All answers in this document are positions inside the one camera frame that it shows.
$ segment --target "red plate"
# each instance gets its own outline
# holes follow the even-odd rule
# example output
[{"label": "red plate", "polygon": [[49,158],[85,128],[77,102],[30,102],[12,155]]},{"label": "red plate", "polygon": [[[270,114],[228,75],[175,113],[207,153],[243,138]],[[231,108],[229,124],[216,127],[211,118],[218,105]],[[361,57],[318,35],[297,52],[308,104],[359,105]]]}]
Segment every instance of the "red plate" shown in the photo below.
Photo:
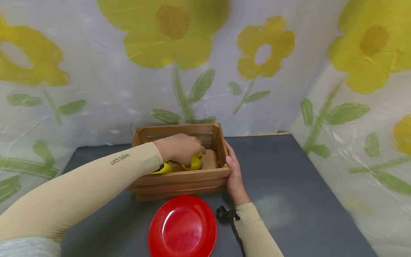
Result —
[{"label": "red plate", "polygon": [[200,198],[184,195],[166,202],[155,214],[148,234],[152,257],[209,257],[217,223]]}]

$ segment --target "gray table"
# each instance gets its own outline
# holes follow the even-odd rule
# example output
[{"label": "gray table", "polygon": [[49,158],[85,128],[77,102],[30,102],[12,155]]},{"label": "gray table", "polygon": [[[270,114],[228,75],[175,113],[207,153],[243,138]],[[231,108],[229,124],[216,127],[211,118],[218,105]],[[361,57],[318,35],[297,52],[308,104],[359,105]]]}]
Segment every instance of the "gray table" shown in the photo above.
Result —
[{"label": "gray table", "polygon": [[[376,257],[292,135],[233,137],[244,185],[285,257]],[[79,148],[65,172],[130,145]],[[226,195],[203,196],[216,210]],[[70,229],[63,257],[146,257],[148,229],[165,201],[138,203],[126,189]],[[242,256],[230,225],[218,224],[215,256]]]}]

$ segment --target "beige arm sleeve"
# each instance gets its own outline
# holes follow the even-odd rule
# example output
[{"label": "beige arm sleeve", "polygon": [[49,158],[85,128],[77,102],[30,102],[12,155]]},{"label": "beige arm sleeve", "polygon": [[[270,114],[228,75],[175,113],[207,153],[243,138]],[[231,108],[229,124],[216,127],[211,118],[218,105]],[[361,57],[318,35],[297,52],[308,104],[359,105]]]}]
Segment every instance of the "beige arm sleeve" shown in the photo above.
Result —
[{"label": "beige arm sleeve", "polygon": [[284,257],[253,203],[237,206],[236,210],[240,220],[234,225],[246,257]]},{"label": "beige arm sleeve", "polygon": [[64,233],[163,163],[153,143],[87,163],[28,192],[0,216],[0,241]]}]

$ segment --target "right hand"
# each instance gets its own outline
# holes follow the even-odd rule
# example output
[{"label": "right hand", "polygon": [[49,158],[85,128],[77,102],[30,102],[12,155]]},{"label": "right hand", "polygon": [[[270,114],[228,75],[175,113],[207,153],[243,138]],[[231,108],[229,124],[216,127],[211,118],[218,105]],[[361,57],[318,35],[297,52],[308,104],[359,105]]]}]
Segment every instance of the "right hand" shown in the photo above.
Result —
[{"label": "right hand", "polygon": [[242,183],[240,164],[238,163],[236,153],[227,141],[225,141],[225,143],[229,154],[226,157],[226,162],[232,169],[232,172],[227,180],[227,191],[231,195],[231,198],[236,206],[250,203],[251,200],[248,197]]},{"label": "right hand", "polygon": [[201,141],[195,137],[185,134],[177,134],[171,137],[158,139],[153,142],[163,157],[164,161],[175,160],[191,167],[191,158],[196,153],[206,154],[206,149],[201,145]]}]

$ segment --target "yellow flower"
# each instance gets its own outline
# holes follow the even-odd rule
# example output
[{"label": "yellow flower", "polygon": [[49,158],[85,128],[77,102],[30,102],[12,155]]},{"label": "yellow flower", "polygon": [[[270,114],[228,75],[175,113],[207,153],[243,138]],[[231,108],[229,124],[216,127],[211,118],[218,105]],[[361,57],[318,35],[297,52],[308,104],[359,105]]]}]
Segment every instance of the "yellow flower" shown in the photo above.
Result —
[{"label": "yellow flower", "polygon": [[411,155],[411,114],[404,116],[393,127],[394,149]]},{"label": "yellow flower", "polygon": [[[294,33],[284,31],[285,20],[282,16],[270,17],[263,26],[247,26],[237,37],[237,46],[242,51],[237,69],[245,80],[271,77],[281,68],[282,59],[294,49]],[[271,47],[271,54],[261,65],[255,63],[255,55],[262,45]]]},{"label": "yellow flower", "polygon": [[97,0],[117,29],[128,31],[125,51],[135,64],[183,70],[208,61],[214,33],[229,14],[229,0]]},{"label": "yellow flower", "polygon": [[46,82],[49,86],[63,86],[69,75],[58,68],[63,53],[42,33],[26,26],[9,26],[0,15],[0,43],[17,46],[30,59],[33,68],[17,66],[0,49],[0,80],[35,86]]},{"label": "yellow flower", "polygon": [[382,88],[391,72],[411,69],[410,0],[350,0],[338,28],[344,34],[328,48],[328,58],[348,72],[347,85],[369,94]]}]

